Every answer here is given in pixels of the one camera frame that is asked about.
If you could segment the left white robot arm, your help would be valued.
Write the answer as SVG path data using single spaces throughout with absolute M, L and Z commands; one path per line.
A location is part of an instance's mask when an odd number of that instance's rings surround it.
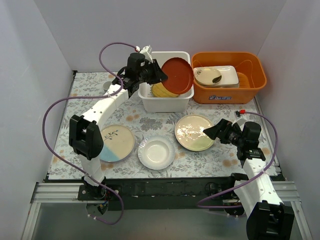
M 101 169 L 100 153 L 104 147 L 101 128 L 112 113 L 139 89 L 141 83 L 157 84 L 167 80 L 156 59 L 148 52 L 131 53 L 102 99 L 82 115 L 69 121 L 69 145 L 79 156 L 85 174 L 85 190 L 95 200 L 106 196 L 106 178 Z

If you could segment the round woven bamboo mat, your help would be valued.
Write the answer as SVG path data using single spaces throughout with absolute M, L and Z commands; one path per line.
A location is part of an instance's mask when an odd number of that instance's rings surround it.
M 161 82 L 151 86 L 152 94 L 157 98 L 177 98 L 179 95 L 168 91 Z

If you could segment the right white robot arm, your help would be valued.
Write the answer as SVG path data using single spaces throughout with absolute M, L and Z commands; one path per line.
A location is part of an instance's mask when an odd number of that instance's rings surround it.
M 250 240 L 288 240 L 295 214 L 284 205 L 267 174 L 266 158 L 259 148 L 261 126 L 252 121 L 240 128 L 237 123 L 222 119 L 204 129 L 210 139 L 237 147 L 237 158 L 245 174 L 226 186 L 227 195 L 239 198 L 247 215 L 246 235 Z

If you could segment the red lacquer plate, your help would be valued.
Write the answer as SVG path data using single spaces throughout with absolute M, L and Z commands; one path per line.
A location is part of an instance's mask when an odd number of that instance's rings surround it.
M 161 70 L 167 75 L 167 80 L 162 84 L 169 92 L 182 95 L 192 88 L 194 73 L 186 60 L 180 57 L 170 58 L 162 65 Z

